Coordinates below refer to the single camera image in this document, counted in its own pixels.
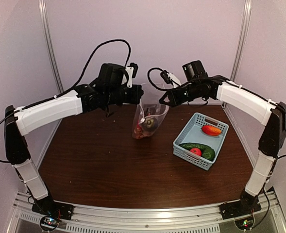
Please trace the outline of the dark purple eggplant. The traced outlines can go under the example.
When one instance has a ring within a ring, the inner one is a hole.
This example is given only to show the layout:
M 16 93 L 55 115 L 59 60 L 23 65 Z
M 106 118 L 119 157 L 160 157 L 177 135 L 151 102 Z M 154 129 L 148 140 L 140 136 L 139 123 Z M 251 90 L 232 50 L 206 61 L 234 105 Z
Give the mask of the dark purple eggplant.
M 158 126 L 158 120 L 155 117 L 145 118 L 142 123 L 142 129 L 145 132 L 154 132 Z

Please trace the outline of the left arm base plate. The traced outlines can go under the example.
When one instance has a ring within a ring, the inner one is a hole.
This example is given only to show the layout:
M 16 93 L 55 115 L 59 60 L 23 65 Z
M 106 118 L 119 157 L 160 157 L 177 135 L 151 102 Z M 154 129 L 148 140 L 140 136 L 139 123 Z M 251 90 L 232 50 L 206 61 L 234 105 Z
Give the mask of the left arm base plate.
M 53 200 L 36 200 L 32 211 L 57 219 L 71 220 L 74 206 Z

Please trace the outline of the red peach bunch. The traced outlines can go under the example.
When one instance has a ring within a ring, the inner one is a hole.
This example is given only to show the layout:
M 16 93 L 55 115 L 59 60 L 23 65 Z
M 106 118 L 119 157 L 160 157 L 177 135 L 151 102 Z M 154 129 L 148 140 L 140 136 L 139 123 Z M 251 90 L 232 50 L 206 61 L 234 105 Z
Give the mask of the red peach bunch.
M 134 126 L 132 137 L 135 138 L 135 139 L 142 139 L 144 137 L 152 136 L 154 134 L 154 132 L 145 132 L 145 131 L 143 131 L 142 123 L 137 123 Z

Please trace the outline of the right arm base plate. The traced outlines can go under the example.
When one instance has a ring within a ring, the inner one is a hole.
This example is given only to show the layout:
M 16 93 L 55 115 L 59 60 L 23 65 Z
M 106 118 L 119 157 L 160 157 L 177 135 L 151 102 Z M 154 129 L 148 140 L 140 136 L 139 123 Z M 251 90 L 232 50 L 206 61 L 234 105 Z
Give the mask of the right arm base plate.
M 240 216 L 250 215 L 252 212 L 260 211 L 261 205 L 259 203 L 253 204 L 251 207 L 247 207 L 241 200 L 233 202 L 225 202 L 219 206 L 222 219 L 236 218 Z

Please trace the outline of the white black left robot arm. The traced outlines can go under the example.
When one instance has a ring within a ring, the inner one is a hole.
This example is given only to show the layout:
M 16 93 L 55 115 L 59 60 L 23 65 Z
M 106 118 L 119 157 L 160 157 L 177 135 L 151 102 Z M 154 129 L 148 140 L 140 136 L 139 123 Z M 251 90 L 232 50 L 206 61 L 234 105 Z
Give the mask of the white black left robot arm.
M 57 204 L 31 159 L 24 136 L 66 117 L 96 109 L 108 112 L 110 105 L 139 104 L 143 90 L 140 85 L 132 83 L 137 70 L 135 63 L 130 63 L 127 67 L 105 63 L 101 66 L 99 76 L 90 84 L 78 85 L 64 95 L 38 104 L 16 109 L 13 106 L 6 108 L 6 158 L 21 176 L 39 209 L 46 215 L 54 215 L 57 212 Z

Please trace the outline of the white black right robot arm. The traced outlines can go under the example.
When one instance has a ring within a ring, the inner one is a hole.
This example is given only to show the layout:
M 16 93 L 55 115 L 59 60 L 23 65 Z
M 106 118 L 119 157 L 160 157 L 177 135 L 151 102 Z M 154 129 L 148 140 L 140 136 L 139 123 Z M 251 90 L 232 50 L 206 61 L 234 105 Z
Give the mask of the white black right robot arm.
M 286 104 L 275 103 L 247 90 L 221 75 L 208 76 L 201 61 L 183 66 L 187 81 L 180 83 L 172 73 L 162 70 L 160 76 L 173 87 L 164 90 L 161 104 L 175 107 L 196 98 L 212 98 L 232 105 L 252 116 L 265 128 L 258 142 L 258 158 L 236 210 L 247 214 L 256 203 L 266 181 L 273 173 L 278 154 L 286 138 Z

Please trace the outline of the clear zip top bag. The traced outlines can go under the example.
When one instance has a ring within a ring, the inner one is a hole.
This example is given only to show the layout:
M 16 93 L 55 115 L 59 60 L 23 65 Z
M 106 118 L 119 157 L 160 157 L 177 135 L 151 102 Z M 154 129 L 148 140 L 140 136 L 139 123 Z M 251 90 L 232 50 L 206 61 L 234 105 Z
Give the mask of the clear zip top bag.
M 142 90 L 144 94 L 136 108 L 132 132 L 137 123 L 143 123 L 145 118 L 150 117 L 155 117 L 158 120 L 159 128 L 169 111 L 168 106 L 159 103 L 159 99 L 164 94 L 162 91 L 155 89 L 150 83 L 142 84 Z

